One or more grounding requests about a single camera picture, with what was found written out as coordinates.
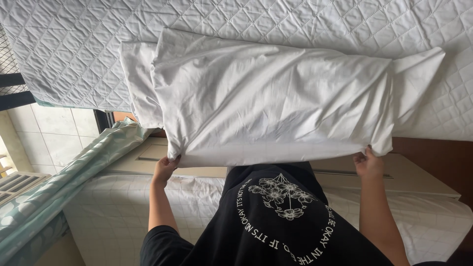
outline quilted mattress protector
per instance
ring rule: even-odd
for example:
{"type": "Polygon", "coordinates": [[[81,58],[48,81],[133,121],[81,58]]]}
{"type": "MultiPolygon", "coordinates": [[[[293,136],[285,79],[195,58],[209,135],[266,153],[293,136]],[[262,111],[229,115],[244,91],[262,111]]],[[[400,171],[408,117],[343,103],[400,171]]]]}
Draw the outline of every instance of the quilted mattress protector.
{"type": "Polygon", "coordinates": [[[40,100],[130,110],[121,41],[156,43],[164,27],[223,39],[398,59],[446,51],[415,115],[397,136],[473,141],[473,1],[1,0],[21,73],[40,100]]]}
{"type": "MultiPolygon", "coordinates": [[[[100,175],[64,208],[86,266],[138,266],[148,231],[151,176],[100,175]]],[[[181,237],[195,244],[219,206],[224,178],[173,176],[165,188],[181,237]]],[[[359,228],[359,191],[324,188],[329,206],[359,228]]],[[[411,265],[446,261],[473,223],[448,197],[388,195],[411,265]]]]}

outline air conditioner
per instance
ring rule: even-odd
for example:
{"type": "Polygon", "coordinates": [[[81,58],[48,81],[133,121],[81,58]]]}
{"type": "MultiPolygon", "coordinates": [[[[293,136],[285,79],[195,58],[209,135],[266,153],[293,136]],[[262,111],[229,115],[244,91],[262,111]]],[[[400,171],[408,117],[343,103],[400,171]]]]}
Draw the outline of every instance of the air conditioner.
{"type": "Polygon", "coordinates": [[[0,178],[0,206],[49,178],[49,174],[14,172],[0,178]]]}

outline tiled wall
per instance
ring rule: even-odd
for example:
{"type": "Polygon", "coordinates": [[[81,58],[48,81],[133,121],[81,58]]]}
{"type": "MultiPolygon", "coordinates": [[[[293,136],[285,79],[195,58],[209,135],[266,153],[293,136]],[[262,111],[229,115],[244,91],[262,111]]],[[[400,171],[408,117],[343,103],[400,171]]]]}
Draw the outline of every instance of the tiled wall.
{"type": "Polygon", "coordinates": [[[98,135],[91,109],[43,107],[8,110],[33,169],[56,174],[98,135]]]}

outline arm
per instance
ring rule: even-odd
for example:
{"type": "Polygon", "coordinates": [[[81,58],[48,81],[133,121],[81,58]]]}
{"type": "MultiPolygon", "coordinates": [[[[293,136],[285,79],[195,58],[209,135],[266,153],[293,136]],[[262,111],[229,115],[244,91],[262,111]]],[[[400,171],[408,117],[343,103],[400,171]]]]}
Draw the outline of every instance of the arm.
{"type": "Polygon", "coordinates": [[[359,231],[395,266],[408,266],[404,243],[389,209],[383,183],[384,164],[371,146],[353,157],[361,178],[359,231]]]}
{"type": "Polygon", "coordinates": [[[158,225],[168,225],[174,228],[177,232],[177,224],[174,219],[171,205],[167,199],[164,188],[167,181],[171,178],[172,173],[176,170],[181,156],[176,160],[169,162],[166,157],[162,158],[156,163],[153,179],[149,186],[149,222],[148,231],[158,225]]]}

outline black t-shirt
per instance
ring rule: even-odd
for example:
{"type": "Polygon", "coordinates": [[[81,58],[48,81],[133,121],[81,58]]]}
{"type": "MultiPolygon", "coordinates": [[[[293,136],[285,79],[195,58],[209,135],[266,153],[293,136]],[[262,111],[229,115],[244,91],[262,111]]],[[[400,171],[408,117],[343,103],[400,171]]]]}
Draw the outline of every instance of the black t-shirt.
{"type": "Polygon", "coordinates": [[[142,266],[392,265],[327,206],[314,176],[283,164],[233,169],[195,246],[157,226],[146,235],[140,260],[142,266]]]}

